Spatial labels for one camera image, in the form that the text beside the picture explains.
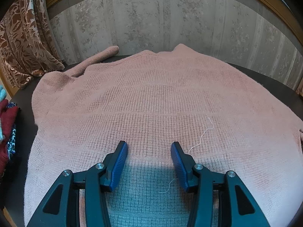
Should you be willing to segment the white loose thread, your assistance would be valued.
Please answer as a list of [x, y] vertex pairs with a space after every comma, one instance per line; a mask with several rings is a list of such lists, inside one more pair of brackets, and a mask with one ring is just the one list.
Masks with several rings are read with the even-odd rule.
[[[200, 146], [200, 145], [202, 144], [202, 137], [205, 135], [205, 133], [206, 133], [207, 131], [213, 130], [213, 129], [215, 128], [213, 122], [211, 121], [211, 119], [210, 119], [209, 117], [207, 117], [207, 119], [208, 119], [209, 122], [211, 123], [212, 127], [211, 127], [211, 128], [210, 128], [210, 127], [207, 127], [207, 128], [204, 130], [204, 132], [203, 132], [203, 133], [201, 134], [201, 136], [200, 136], [199, 143], [196, 144], [196, 145], [193, 145], [193, 146], [188, 150], [188, 152], [187, 152], [188, 154], [190, 154], [190, 152], [191, 152], [192, 149], [194, 149], [194, 148], [196, 148], [196, 147], [198, 147], [198, 146]], [[178, 180], [178, 179], [177, 179], [177, 178], [173, 178], [173, 179], [169, 182], [169, 187], [167, 188], [167, 190], [166, 190], [166, 191], [162, 191], [162, 192], [158, 191], [158, 193], [160, 193], [160, 194], [165, 194], [165, 193], [169, 192], [172, 182], [174, 182], [174, 181], [176, 181], [176, 180]]]

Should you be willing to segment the pile of red clothes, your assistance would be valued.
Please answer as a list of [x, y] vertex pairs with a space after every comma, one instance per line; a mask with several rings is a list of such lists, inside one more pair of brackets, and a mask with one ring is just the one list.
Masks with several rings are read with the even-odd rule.
[[18, 113], [18, 106], [8, 101], [7, 92], [1, 86], [1, 176], [5, 171], [5, 167], [10, 159], [9, 143], [15, 140], [15, 120]]

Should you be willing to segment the brown patterned curtain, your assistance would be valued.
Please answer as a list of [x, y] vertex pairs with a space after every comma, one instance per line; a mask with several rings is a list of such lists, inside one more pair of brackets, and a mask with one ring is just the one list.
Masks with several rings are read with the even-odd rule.
[[15, 0], [1, 20], [1, 70], [12, 87], [63, 70], [45, 0]]

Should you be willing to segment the pink knitted sweater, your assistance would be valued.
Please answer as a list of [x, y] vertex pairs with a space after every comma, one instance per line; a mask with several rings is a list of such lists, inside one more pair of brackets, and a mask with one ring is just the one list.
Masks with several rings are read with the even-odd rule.
[[113, 63], [89, 59], [45, 74], [32, 96], [38, 127], [24, 193], [24, 221], [58, 175], [91, 168], [128, 144], [118, 187], [106, 196], [113, 226], [185, 226], [192, 195], [176, 180], [178, 141], [209, 170], [235, 171], [271, 226], [302, 203], [302, 120], [237, 69], [183, 44]]

